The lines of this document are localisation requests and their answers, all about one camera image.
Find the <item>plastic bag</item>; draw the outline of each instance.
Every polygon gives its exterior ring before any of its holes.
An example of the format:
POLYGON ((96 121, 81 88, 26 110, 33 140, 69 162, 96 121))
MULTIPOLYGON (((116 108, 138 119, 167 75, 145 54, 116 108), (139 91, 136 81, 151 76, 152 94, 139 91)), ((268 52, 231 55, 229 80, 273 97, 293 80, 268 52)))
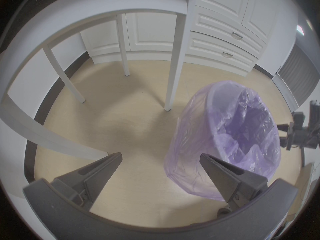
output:
POLYGON ((272 178, 281 159, 278 129, 254 90, 232 81, 199 90, 178 118, 164 159, 167 176, 186 192, 223 201, 199 162, 202 153, 272 178))

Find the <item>drawer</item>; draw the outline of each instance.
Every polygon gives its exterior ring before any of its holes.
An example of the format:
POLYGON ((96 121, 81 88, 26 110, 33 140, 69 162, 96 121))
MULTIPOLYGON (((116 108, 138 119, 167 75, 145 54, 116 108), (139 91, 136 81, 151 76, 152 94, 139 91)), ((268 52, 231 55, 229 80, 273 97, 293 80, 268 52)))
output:
POLYGON ((229 17, 196 6, 192 31, 225 40, 260 58, 266 43, 229 17))
POLYGON ((220 62, 221 69, 224 69, 225 65, 246 72, 250 72, 258 61, 256 57, 231 43, 192 31, 186 53, 220 62))

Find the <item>wooden floor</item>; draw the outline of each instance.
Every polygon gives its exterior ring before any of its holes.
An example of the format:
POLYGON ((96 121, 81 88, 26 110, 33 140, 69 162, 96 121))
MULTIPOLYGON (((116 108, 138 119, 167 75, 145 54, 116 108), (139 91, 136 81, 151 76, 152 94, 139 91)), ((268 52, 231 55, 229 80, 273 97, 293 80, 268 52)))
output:
MULTIPOLYGON (((120 62, 94 65, 89 59, 71 78, 86 102, 81 104, 65 87, 54 102, 45 127, 75 142, 123 155, 91 212, 145 227, 186 226, 216 218, 225 202, 187 194, 163 169, 178 116, 207 84, 222 80, 243 84, 259 93, 277 124, 292 120, 277 87, 259 71, 242 77, 189 63, 183 65, 173 109, 166 112, 169 67, 169 61, 129 61, 131 75, 126 77, 120 62)), ((38 147, 35 178, 52 181, 90 162, 38 147)), ((277 178, 295 184, 300 167, 300 150, 282 149, 280 166, 269 184, 277 178)))

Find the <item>purple trash bag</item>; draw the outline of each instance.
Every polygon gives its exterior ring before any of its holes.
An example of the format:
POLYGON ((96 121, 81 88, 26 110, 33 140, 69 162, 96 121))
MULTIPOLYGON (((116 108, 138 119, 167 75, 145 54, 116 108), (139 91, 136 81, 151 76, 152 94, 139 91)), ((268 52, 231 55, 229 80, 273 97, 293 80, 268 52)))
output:
POLYGON ((280 139, 258 93, 232 81, 199 90, 178 118, 164 159, 167 176, 186 192, 223 201, 199 162, 202 153, 272 178, 281 159, 280 139))

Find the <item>drawer handle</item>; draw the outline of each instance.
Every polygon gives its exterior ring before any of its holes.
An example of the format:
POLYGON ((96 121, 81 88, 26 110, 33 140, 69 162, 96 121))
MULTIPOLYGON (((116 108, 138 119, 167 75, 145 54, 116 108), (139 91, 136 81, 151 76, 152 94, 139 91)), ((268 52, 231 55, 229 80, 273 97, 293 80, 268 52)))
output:
POLYGON ((239 34, 237 34, 237 33, 235 33, 235 32, 232 32, 232 34, 233 34, 234 36, 239 37, 240 39, 242 39, 242 38, 243 38, 243 36, 241 36, 241 35, 239 35, 239 34))
POLYGON ((227 53, 227 52, 223 52, 223 54, 225 54, 225 55, 228 55, 228 56, 230 56, 230 57, 233 57, 233 54, 229 54, 229 53, 227 53))

